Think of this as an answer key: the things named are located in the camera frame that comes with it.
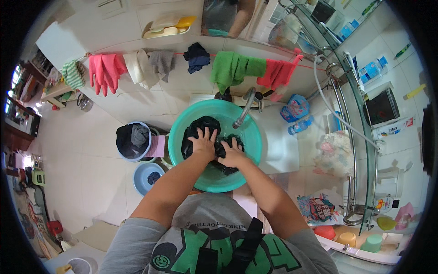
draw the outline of gray cloth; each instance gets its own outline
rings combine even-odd
[[[146,142],[149,143],[149,130],[143,125],[134,124],[131,131],[131,143],[140,147]]]
[[[161,224],[129,218],[120,227],[100,274],[195,273],[199,247],[218,251],[218,268],[228,265],[240,246],[251,217],[222,193],[188,196],[166,230]],[[246,273],[338,273],[311,229],[283,240],[266,234]]]
[[[161,80],[169,82],[169,72],[175,68],[173,52],[170,51],[152,51],[149,57],[149,63],[152,65],[154,73],[164,75]]]

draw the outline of teal plastic basin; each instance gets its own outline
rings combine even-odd
[[[232,127],[233,122],[242,113],[242,108],[223,100],[205,100],[197,102],[184,110],[173,124],[169,135],[169,156],[176,166],[184,161],[181,153],[181,143],[184,131],[196,119],[204,115],[211,116],[219,121],[222,137],[236,134],[244,143],[245,153],[257,165],[260,163],[262,142],[260,132],[254,120],[247,115],[244,123],[237,129]],[[205,171],[194,185],[197,189],[207,192],[227,192],[234,190],[245,183],[240,171],[225,176],[219,169],[208,164]]]

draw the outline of red towel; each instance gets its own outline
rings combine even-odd
[[[257,84],[275,90],[279,85],[288,85],[298,62],[303,55],[298,55],[293,62],[266,59],[266,71],[263,78],[257,78]]]

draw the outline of hand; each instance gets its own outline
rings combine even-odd
[[[240,165],[251,161],[242,151],[242,146],[237,145],[236,138],[233,137],[233,139],[231,140],[232,148],[225,141],[221,141],[220,143],[225,149],[225,158],[218,158],[218,162],[220,162],[224,166],[239,168]]]
[[[215,129],[210,138],[210,129],[208,127],[205,128],[205,136],[202,130],[198,128],[198,139],[195,137],[187,138],[193,142],[193,154],[202,155],[209,162],[213,161],[215,158],[215,140],[217,133],[218,130]]]

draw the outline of striped towel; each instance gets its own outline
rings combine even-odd
[[[69,85],[72,90],[80,89],[85,86],[84,74],[84,65],[76,60],[67,62],[62,67],[62,75],[64,76],[65,83]]]

